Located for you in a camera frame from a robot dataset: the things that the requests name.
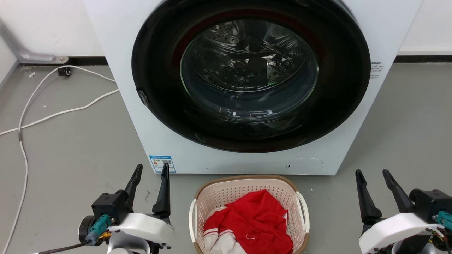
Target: white wall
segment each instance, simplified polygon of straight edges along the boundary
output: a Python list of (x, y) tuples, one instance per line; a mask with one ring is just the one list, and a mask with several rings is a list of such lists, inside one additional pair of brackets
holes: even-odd
[[(104, 55), (83, 0), (0, 0), (0, 17), (34, 52)], [(452, 55), (451, 28), (452, 0), (424, 0), (399, 54)]]
[(17, 59), (0, 36), (0, 89), (3, 79), (9, 73)]

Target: gray metal leg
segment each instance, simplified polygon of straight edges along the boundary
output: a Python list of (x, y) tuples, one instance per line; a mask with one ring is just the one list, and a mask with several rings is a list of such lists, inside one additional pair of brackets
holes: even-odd
[(21, 64), (64, 64), (68, 61), (67, 56), (54, 56), (47, 54), (38, 54), (30, 52), (19, 43), (6, 25), (0, 19), (0, 36), (3, 37), (6, 44), (16, 56)]

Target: brown basket rim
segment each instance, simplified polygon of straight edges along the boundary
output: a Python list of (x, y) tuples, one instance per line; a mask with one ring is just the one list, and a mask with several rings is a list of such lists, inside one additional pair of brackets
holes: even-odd
[[(244, 180), (244, 179), (276, 179), (276, 180), (281, 180), (283, 182), (286, 182), (293, 189), (294, 192), (298, 191), (297, 188), (295, 187), (295, 185), (292, 183), (292, 181), (287, 179), (287, 178), (285, 178), (285, 177), (283, 177), (283, 176), (275, 175), (275, 174), (247, 174), (247, 175), (237, 175), (237, 176), (230, 176), (230, 177), (224, 177), (224, 178), (210, 180), (206, 184), (201, 186), (201, 188), (198, 189), (198, 191), (196, 192), (194, 198), (197, 200), (198, 197), (199, 197), (199, 194), (209, 185), (212, 185), (212, 184), (215, 184), (215, 183), (235, 181), (235, 180)], [(308, 245), (308, 242), (309, 242), (309, 233), (305, 233), (305, 238), (303, 240), (303, 244), (301, 245), (301, 247), (299, 249), (294, 251), (293, 254), (301, 254), (306, 249), (306, 246)], [(199, 244), (197, 242), (194, 242), (194, 246), (195, 246), (196, 252), (198, 252), (198, 254), (204, 254), (201, 251), (201, 248), (199, 247)]]

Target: red clothing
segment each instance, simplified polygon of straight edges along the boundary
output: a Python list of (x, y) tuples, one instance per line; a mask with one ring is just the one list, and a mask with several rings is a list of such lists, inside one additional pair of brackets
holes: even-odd
[(207, 219), (205, 235), (231, 230), (247, 254), (292, 254), (287, 210), (267, 190), (248, 193), (225, 206)]

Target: white basket handle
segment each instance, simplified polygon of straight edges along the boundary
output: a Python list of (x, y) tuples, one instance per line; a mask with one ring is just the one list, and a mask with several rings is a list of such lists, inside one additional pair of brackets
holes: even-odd
[(303, 197), (303, 195), (301, 195), (299, 192), (295, 192), (296, 196), (298, 198), (298, 200), (300, 201), (298, 204), (298, 211), (300, 213), (300, 216), (303, 216), (303, 220), (301, 221), (303, 223), (303, 228), (305, 230), (306, 233), (309, 233), (309, 212), (308, 212), (308, 206), (306, 205), (306, 201), (305, 198)]
[(198, 235), (197, 207), (196, 199), (194, 199), (190, 205), (190, 212), (188, 212), (188, 227), (190, 229), (190, 238), (193, 243), (196, 242), (196, 237)]

